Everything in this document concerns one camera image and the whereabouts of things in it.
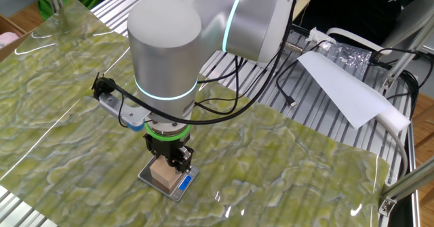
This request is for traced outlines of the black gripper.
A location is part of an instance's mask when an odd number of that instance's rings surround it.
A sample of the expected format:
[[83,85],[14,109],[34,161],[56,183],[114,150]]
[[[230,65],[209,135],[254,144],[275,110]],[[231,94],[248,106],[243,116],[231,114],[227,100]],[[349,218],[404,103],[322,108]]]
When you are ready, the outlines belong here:
[[146,142],[147,150],[153,155],[163,155],[170,167],[174,167],[177,171],[185,173],[191,169],[191,160],[194,150],[186,143],[190,139],[190,134],[172,141],[163,141],[154,138],[149,133],[143,136]]

